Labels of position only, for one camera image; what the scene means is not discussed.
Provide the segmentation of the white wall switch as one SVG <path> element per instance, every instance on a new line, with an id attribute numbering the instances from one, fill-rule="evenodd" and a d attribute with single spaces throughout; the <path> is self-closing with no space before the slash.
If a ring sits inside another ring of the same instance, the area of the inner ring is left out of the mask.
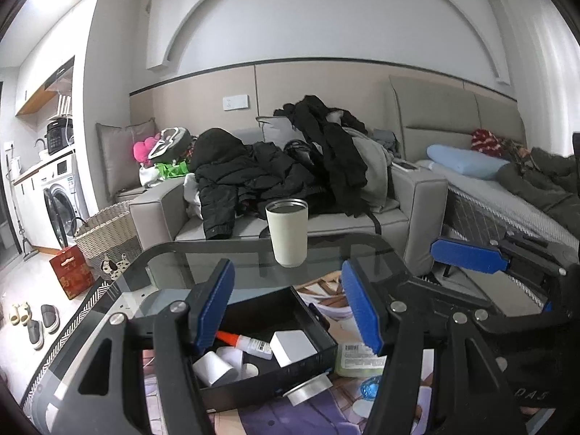
<path id="1" fill-rule="evenodd" d="M 224 111 L 245 110 L 250 108 L 250 97 L 247 94 L 224 96 L 222 98 Z"/>

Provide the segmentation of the light blue pillow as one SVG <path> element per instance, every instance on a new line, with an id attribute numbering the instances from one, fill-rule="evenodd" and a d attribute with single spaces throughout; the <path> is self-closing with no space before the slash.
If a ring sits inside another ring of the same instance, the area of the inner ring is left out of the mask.
<path id="1" fill-rule="evenodd" d="M 480 180 L 493 180 L 500 168 L 508 164 L 507 160 L 478 151 L 442 144 L 430 145 L 427 148 L 427 155 L 435 163 L 457 174 Z"/>

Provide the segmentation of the pile of black clothes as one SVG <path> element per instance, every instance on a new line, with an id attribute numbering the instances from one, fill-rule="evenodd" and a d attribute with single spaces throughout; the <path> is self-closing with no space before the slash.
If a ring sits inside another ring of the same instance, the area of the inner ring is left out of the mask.
<path id="1" fill-rule="evenodd" d="M 392 157 L 369 138 L 366 125 L 315 95 L 274 113 L 302 137 L 284 147 L 244 144 L 211 128 L 196 139 L 189 171 L 198 185 L 206 239 L 232 238 L 237 218 L 265 219 L 266 206 L 285 198 L 302 199 L 315 214 L 368 217 L 379 234 L 377 215 L 387 208 Z"/>

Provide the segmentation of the glue bottle orange cap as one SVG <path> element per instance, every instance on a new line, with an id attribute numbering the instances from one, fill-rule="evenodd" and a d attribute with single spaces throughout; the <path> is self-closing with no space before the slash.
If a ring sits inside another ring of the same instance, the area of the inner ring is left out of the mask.
<path id="1" fill-rule="evenodd" d="M 246 352 L 250 356 L 265 360 L 271 360 L 273 358 L 270 344 L 262 340 L 224 331 L 218 331 L 216 337 L 219 341 L 233 348 L 240 349 L 240 351 Z"/>

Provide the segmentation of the grey slippers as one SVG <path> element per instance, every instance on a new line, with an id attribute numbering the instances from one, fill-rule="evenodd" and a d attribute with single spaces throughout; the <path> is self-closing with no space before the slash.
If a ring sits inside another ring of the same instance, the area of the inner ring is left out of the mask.
<path id="1" fill-rule="evenodd" d="M 26 325 L 29 332 L 29 342 L 39 351 L 44 345 L 44 334 L 54 334 L 60 327 L 58 309 L 52 304 L 40 306 L 40 320 L 30 319 Z"/>

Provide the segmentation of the red patterned cloth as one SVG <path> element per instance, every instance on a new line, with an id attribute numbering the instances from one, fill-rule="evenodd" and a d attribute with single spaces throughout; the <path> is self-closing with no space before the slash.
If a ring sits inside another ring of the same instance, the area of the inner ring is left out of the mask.
<path id="1" fill-rule="evenodd" d="M 501 142 L 490 130 L 474 130 L 471 134 L 471 149 L 490 157 L 503 158 Z"/>

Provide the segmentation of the washing machine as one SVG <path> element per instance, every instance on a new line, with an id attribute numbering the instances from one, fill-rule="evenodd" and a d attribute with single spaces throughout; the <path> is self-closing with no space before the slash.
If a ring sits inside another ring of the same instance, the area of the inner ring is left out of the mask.
<path id="1" fill-rule="evenodd" d="M 50 248 L 67 248 L 75 244 L 76 234 L 90 217 L 84 199 L 76 151 L 71 149 L 42 166 L 36 174 L 40 198 L 51 232 L 56 241 Z"/>

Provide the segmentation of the white rectangular box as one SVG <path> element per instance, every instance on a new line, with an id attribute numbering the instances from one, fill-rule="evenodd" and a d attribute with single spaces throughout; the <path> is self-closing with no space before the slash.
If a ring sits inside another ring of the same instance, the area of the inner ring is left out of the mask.
<path id="1" fill-rule="evenodd" d="M 277 331 L 269 346 L 280 367 L 289 366 L 318 352 L 302 330 Z"/>

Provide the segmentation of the blue glass bottle white cap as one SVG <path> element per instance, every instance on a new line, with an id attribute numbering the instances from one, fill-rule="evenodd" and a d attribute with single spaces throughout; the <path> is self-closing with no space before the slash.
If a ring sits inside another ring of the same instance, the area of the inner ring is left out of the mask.
<path id="1" fill-rule="evenodd" d="M 381 385 L 381 375 L 366 379 L 360 386 L 360 393 L 365 401 L 374 401 L 377 398 Z"/>

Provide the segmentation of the silver round tin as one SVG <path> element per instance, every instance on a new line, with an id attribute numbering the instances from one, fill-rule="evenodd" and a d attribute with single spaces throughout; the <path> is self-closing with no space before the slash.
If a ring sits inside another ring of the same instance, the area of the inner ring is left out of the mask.
<path id="1" fill-rule="evenodd" d="M 309 399 L 321 394 L 332 387 L 332 382 L 323 373 L 319 376 L 312 377 L 310 380 L 301 383 L 290 391 L 286 392 L 283 397 L 287 398 L 292 406 L 298 406 Z"/>

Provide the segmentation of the pink plush toy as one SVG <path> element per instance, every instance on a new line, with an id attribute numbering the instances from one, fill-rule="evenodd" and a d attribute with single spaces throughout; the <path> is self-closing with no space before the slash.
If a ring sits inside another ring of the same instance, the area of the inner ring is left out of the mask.
<path id="1" fill-rule="evenodd" d="M 155 147 L 159 140 L 160 134 L 156 134 L 153 137 L 147 137 L 144 140 L 138 140 L 133 145 L 133 156 L 135 161 L 138 162 L 142 167 L 148 168 L 152 162 L 150 162 L 148 155 Z"/>

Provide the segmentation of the wicker laundry basket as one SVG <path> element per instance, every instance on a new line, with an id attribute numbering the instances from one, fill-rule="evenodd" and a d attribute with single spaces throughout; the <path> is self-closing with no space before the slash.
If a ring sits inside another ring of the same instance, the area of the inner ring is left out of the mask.
<path id="1" fill-rule="evenodd" d="M 101 273 L 105 261 L 131 263 L 142 252 L 137 229 L 130 211 L 130 201 L 108 206 L 80 225 L 75 234 L 90 268 Z"/>

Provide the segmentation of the grey sofa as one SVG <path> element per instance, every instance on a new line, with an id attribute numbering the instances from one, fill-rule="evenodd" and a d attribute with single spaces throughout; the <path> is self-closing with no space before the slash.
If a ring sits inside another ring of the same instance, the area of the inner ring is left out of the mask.
<path id="1" fill-rule="evenodd" d="M 179 168 L 122 202 L 132 243 L 145 250 L 167 241 L 255 239 L 268 225 L 266 208 L 298 198 L 309 206 L 309 232 L 379 234 L 417 276 L 431 272 L 432 242 L 442 231 L 445 178 L 394 167 L 391 153 L 357 129 L 330 123 L 321 144 L 308 144 L 307 162 L 273 142 L 211 128 L 194 137 L 185 128 L 159 130 L 149 120 L 131 127 L 98 125 L 101 157 L 115 171 L 162 161 Z"/>

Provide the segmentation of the white rounded device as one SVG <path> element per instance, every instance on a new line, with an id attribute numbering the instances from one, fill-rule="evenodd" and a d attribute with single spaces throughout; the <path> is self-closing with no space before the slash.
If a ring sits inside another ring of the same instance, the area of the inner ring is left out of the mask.
<path id="1" fill-rule="evenodd" d="M 213 388 L 258 376 L 258 367 L 243 363 L 244 352 L 233 347 L 221 347 L 207 352 L 193 364 L 193 372 L 203 385 Z"/>

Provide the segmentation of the red gift bag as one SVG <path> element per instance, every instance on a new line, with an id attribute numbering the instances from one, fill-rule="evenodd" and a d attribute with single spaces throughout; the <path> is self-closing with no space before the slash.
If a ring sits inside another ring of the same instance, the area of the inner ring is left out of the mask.
<path id="1" fill-rule="evenodd" d="M 94 276 L 77 245 L 63 248 L 49 263 L 68 299 L 77 298 L 94 284 Z"/>

